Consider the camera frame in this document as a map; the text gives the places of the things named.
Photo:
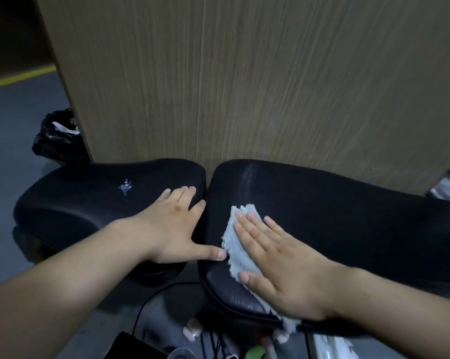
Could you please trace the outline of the person's left hand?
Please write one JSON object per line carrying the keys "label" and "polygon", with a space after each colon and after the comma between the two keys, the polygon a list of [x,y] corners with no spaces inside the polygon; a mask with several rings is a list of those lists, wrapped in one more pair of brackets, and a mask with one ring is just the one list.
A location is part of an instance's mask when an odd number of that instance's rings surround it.
{"label": "person's left hand", "polygon": [[201,199],[188,212],[178,211],[181,188],[172,191],[167,210],[155,210],[153,203],[131,219],[145,260],[158,264],[193,261],[192,235],[206,203]]}

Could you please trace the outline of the person's right hand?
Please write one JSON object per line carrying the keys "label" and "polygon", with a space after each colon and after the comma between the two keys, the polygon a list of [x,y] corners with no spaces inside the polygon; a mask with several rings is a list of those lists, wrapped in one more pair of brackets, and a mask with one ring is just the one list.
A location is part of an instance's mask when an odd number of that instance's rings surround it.
{"label": "person's right hand", "polygon": [[256,293],[284,316],[321,321],[340,315],[339,279],[348,267],[303,243],[299,250],[246,253],[272,283],[272,293]]}

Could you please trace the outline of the light blue cleaning cloth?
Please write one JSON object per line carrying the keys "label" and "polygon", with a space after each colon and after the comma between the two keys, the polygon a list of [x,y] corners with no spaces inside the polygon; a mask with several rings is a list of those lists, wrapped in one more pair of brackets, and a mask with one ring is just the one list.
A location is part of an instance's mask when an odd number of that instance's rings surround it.
{"label": "light blue cleaning cloth", "polygon": [[[245,206],[232,206],[230,210],[230,217],[228,219],[227,227],[222,235],[222,248],[228,253],[228,266],[230,276],[237,282],[239,282],[238,274],[242,271],[254,272],[262,276],[262,272],[259,267],[254,263],[250,256],[246,253],[243,248],[238,235],[234,229],[234,223],[236,222],[235,213],[241,211],[244,215],[251,212],[259,220],[262,220],[258,214],[254,204],[247,204]],[[275,311],[266,301],[261,297],[253,293],[250,289],[246,288],[252,296],[256,298],[259,305],[264,310],[265,314],[271,314],[275,318],[281,321],[283,329],[289,334],[297,332],[297,327],[300,325],[301,321],[293,318],[288,318],[280,315]]]}

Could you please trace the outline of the person's right forearm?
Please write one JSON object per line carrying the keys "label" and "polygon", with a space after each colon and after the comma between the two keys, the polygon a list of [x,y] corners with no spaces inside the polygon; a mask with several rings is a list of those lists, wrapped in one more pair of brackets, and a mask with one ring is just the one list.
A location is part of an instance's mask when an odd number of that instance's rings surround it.
{"label": "person's right forearm", "polygon": [[450,359],[450,299],[333,264],[319,279],[325,313],[412,359]]}

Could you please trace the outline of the person's left forearm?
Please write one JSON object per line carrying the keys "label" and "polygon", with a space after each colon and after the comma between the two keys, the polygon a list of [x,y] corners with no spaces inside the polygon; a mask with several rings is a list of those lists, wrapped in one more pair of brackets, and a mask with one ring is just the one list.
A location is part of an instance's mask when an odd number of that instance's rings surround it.
{"label": "person's left forearm", "polygon": [[55,359],[155,244],[152,223],[123,219],[0,283],[0,359]]}

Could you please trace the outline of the black chair seat with stain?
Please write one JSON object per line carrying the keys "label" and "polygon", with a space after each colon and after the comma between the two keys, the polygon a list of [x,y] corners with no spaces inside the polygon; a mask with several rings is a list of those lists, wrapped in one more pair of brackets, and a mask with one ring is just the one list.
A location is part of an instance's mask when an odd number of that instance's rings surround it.
{"label": "black chair seat with stain", "polygon": [[184,159],[123,164],[69,164],[44,175],[18,199],[17,228],[54,253],[107,224],[149,207],[169,188],[195,187],[191,205],[204,198],[206,172]]}

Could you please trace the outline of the black leather chair seat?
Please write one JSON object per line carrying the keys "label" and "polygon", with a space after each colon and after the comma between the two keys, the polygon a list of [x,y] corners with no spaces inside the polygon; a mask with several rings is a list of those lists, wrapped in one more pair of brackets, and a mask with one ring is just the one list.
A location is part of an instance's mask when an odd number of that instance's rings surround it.
{"label": "black leather chair seat", "polygon": [[253,204],[329,259],[450,298],[450,201],[260,160],[220,164],[199,242],[221,246],[232,206]]}

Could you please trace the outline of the black trash bag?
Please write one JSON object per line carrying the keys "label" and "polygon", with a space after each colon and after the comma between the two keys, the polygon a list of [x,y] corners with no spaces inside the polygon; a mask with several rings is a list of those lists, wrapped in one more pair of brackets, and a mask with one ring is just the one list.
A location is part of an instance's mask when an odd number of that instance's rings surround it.
{"label": "black trash bag", "polygon": [[62,165],[91,161],[71,108],[50,112],[43,118],[31,149],[37,156]]}

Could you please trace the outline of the black flat device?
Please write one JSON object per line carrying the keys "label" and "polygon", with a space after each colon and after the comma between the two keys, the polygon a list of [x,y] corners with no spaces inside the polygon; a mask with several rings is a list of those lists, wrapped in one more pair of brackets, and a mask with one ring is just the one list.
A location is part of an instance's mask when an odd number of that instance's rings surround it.
{"label": "black flat device", "polygon": [[167,359],[168,355],[135,338],[120,332],[103,359]]}

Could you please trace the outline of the wooden desk panel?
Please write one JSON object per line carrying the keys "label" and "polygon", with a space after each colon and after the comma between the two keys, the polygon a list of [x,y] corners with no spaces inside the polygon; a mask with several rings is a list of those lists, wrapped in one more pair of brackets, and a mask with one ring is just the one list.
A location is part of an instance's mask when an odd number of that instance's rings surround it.
{"label": "wooden desk panel", "polygon": [[34,1],[93,162],[450,168],[450,0]]}

